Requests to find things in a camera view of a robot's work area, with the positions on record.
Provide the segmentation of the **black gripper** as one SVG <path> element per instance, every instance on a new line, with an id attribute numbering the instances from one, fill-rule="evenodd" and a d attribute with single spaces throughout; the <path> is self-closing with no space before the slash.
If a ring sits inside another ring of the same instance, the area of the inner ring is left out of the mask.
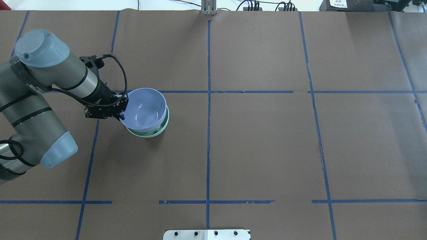
<path id="1" fill-rule="evenodd" d="M 88 106 L 84 109 L 84 116 L 92 119 L 107 119 L 115 118 L 119 121 L 124 121 L 124 111 L 126 111 L 129 98 L 128 94 L 114 94 L 112 103 L 105 106 Z"/>

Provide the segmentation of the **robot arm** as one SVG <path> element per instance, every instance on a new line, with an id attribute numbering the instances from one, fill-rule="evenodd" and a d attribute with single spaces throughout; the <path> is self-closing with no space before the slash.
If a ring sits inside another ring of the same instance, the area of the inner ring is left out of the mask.
<path id="1" fill-rule="evenodd" d="M 63 93 L 84 106 L 86 118 L 124 120 L 129 102 L 124 90 L 114 93 L 102 82 L 101 57 L 77 57 L 46 29 L 34 29 L 17 40 L 15 54 L 1 64 L 1 113 L 16 134 L 1 140 L 1 184 L 37 165 L 52 168 L 78 152 L 76 141 L 44 98 Z"/>

